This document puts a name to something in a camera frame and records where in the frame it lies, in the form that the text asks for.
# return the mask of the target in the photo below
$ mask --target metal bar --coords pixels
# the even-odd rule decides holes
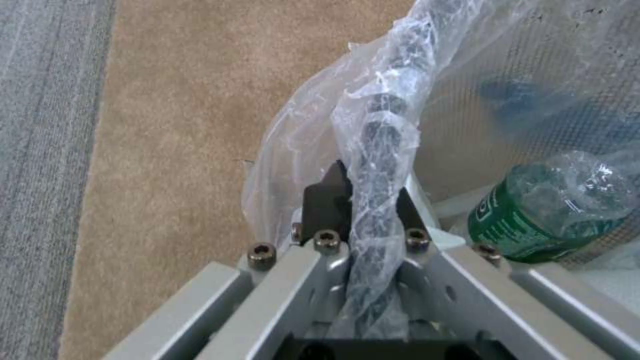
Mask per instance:
[[[431,299],[425,312],[460,339],[494,337],[519,359],[609,358],[468,247],[431,257],[423,274],[405,283]]]
[[[555,263],[511,278],[616,359],[640,358],[640,318]]]
[[[210,263],[104,359],[191,359],[251,288],[248,274]]]
[[[326,293],[326,256],[290,247],[197,359],[271,359],[285,337],[302,337]]]

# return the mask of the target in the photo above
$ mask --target floor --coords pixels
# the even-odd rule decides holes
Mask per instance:
[[[316,72],[412,0],[127,0],[111,37],[60,357],[95,359],[253,241],[246,160]]]
[[[113,0],[0,0],[0,359],[55,359]]]

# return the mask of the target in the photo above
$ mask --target plastic bag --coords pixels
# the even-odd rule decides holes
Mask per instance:
[[[262,140],[242,205],[256,239],[282,249],[288,246],[292,216],[301,207],[304,187],[318,182],[338,159],[348,166],[353,183],[349,244],[354,262],[347,301],[330,336],[407,334],[406,317],[392,285],[404,256],[394,204],[420,139],[421,166],[416,171],[435,199],[490,184],[518,160],[511,156],[494,161],[500,157],[496,154],[535,158],[545,152],[523,137],[549,139],[543,144],[545,150],[562,149],[546,133],[550,127],[546,121],[567,109],[575,112],[575,106],[587,108],[588,94],[605,88],[603,61],[598,59],[610,30],[627,16],[628,6],[633,4],[417,1],[386,36],[352,47],[296,91]],[[555,32],[547,39],[547,32],[535,32],[538,28]],[[564,28],[573,31],[560,31]],[[511,46],[518,39],[514,34],[527,31],[530,43]],[[544,69],[543,52],[536,51],[545,48],[571,60],[572,68]],[[492,56],[495,49],[505,50],[496,52],[501,58]],[[633,53],[636,48],[627,49],[627,55]],[[618,65],[622,61],[605,60]],[[519,68],[535,62],[538,67]],[[480,110],[482,97],[486,109]],[[478,118],[478,113],[491,120]],[[562,130],[561,125],[554,129]],[[608,122],[603,127],[612,129]],[[605,130],[594,133],[602,138]],[[526,136],[532,131],[534,137]],[[580,131],[574,132],[581,137]],[[580,141],[596,143],[593,140]],[[477,159],[464,158],[470,154]],[[487,159],[492,166],[482,168]]]

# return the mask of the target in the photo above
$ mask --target black bracket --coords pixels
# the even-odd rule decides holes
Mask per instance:
[[[340,234],[342,241],[348,241],[352,194],[353,186],[340,160],[329,168],[322,181],[306,187],[302,202],[302,244],[316,232],[327,229]],[[426,230],[405,188],[398,195],[396,211],[405,229]]]

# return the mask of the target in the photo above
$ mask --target water bottle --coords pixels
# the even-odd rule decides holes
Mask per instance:
[[[633,211],[637,155],[569,151],[515,166],[455,232],[492,244],[513,261],[556,260],[611,232]]]

